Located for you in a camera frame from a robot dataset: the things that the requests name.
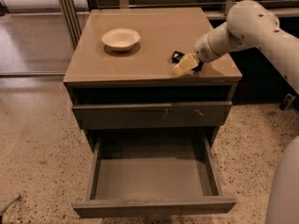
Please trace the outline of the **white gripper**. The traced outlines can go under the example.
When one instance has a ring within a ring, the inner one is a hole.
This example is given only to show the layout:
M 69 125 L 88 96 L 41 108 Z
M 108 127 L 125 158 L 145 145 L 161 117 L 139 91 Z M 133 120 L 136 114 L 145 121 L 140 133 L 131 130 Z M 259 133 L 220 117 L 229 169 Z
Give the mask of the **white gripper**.
M 194 53 L 189 53 L 182 57 L 178 64 L 172 69 L 174 77 L 181 77 L 192 71 L 198 66 L 199 61 L 202 63 L 210 63 L 220 58 L 215 50 L 212 49 L 210 38 L 212 33 L 206 33 L 200 37 L 194 44 Z

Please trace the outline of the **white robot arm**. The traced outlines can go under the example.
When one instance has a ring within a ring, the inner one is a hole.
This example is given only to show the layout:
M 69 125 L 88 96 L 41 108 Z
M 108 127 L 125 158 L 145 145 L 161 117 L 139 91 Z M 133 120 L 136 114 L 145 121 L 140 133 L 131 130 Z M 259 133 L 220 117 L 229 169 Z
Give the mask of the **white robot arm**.
M 172 74 L 181 77 L 203 63 L 233 52 L 257 48 L 292 88 L 299 92 L 299 39 L 279 27 L 278 17 L 252 0 L 231 7 L 226 22 L 194 45 L 194 52 L 178 60 Z M 270 190 L 265 224 L 299 224 L 299 136 L 285 147 Z

